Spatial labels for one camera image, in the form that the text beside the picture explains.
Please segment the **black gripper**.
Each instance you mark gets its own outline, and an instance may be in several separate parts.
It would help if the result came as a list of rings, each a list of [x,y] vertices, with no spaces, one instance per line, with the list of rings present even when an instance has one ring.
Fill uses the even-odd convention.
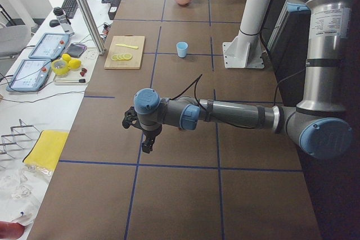
[[[143,135],[145,136],[144,141],[141,144],[142,152],[151,153],[153,144],[155,143],[156,137],[162,131],[161,124],[145,125],[141,124]]]

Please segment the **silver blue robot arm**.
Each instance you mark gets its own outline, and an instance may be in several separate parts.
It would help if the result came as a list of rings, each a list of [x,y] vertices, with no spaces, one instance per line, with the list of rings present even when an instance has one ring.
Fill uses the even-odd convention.
[[[286,134],[305,153],[330,159],[351,145],[353,131],[344,120],[340,99],[340,67],[348,38],[353,5],[358,0],[287,0],[289,12],[309,11],[310,26],[303,99],[295,107],[263,107],[197,99],[179,94],[161,98],[150,88],[139,90],[125,112],[123,127],[145,135],[143,152],[152,151],[163,125],[193,130],[198,121],[237,128],[270,128]]]

